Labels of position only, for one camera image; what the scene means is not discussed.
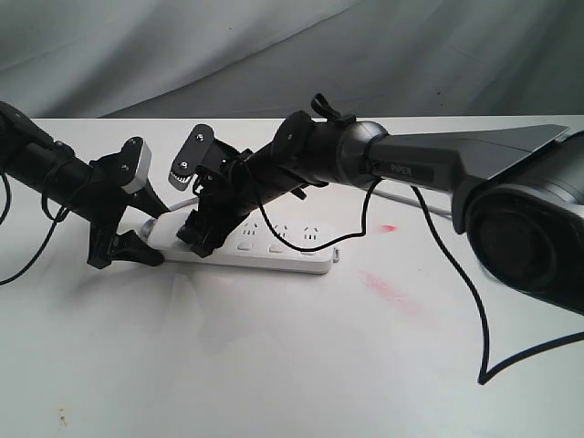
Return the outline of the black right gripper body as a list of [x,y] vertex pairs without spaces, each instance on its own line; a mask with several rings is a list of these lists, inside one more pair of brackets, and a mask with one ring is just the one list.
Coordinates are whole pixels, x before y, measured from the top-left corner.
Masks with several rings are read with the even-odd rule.
[[203,176],[193,224],[200,233],[229,233],[258,203],[304,187],[302,178],[276,164],[270,145],[252,152],[213,141],[197,168]]

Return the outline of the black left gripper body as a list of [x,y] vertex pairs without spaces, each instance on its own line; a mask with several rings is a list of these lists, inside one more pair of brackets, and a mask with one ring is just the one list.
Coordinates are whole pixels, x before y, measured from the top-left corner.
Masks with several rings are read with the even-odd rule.
[[134,175],[136,160],[117,152],[90,161],[84,192],[89,228],[88,264],[98,269],[111,264],[117,252],[118,227],[130,200],[123,186]]

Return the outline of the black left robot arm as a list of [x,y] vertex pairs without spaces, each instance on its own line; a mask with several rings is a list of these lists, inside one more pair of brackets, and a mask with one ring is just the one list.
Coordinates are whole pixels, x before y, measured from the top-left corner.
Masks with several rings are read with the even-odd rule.
[[1,103],[1,170],[89,222],[88,264],[98,269],[113,261],[159,266],[164,256],[133,231],[118,233],[132,207],[153,218],[169,211],[148,178],[151,150],[141,137],[120,151],[85,163],[66,143],[53,139],[30,118]]

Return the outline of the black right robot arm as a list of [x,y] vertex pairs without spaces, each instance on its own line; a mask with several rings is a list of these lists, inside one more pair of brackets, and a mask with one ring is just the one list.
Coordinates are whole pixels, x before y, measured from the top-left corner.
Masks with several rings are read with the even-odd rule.
[[[391,134],[335,111],[325,98],[297,111],[258,151],[195,127],[172,170],[199,203],[178,237],[209,256],[260,205],[309,186],[369,188],[380,179],[447,193],[454,230],[517,291],[583,309],[583,135],[544,124],[505,130]],[[180,162],[186,162],[182,169]]]

